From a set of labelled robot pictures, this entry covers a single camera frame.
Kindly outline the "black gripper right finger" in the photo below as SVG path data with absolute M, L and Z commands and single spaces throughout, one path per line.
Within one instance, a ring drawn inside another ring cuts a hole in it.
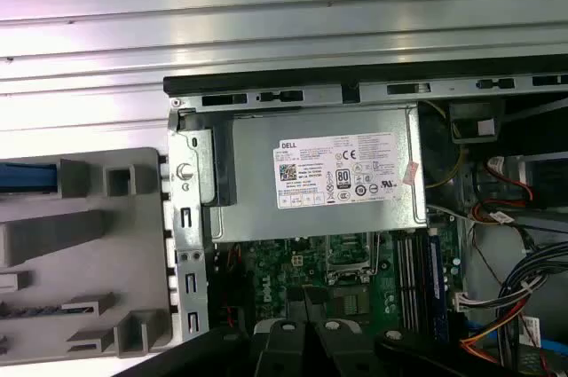
M 364 334 L 348 319 L 328 318 L 324 287 L 306 288 L 306 317 L 334 376 L 518 376 L 463 349 L 405 329 Z

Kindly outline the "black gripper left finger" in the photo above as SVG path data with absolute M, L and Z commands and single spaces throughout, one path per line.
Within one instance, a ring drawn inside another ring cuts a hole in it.
M 120 376 L 298 376 L 305 342 L 305 291 L 291 287 L 288 314 L 256 323 L 248 336 L 215 328 L 147 359 Z

